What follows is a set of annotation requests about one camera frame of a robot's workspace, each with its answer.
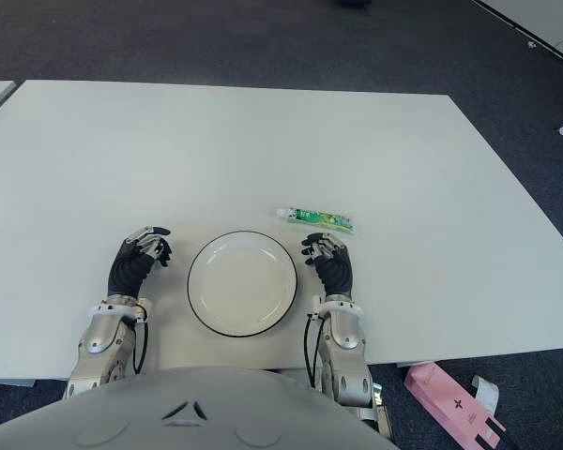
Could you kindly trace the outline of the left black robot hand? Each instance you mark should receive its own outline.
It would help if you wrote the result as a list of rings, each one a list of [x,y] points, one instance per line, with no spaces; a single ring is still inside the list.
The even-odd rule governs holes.
[[[171,232],[162,227],[143,227],[122,242],[111,266],[107,295],[137,298],[155,263],[167,267],[172,249],[165,239]]]

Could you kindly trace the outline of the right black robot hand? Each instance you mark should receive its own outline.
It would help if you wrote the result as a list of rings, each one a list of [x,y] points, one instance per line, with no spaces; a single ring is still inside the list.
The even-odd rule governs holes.
[[[322,282],[326,296],[352,297],[353,270],[348,248],[329,232],[309,234],[302,242],[305,263],[314,268]]]

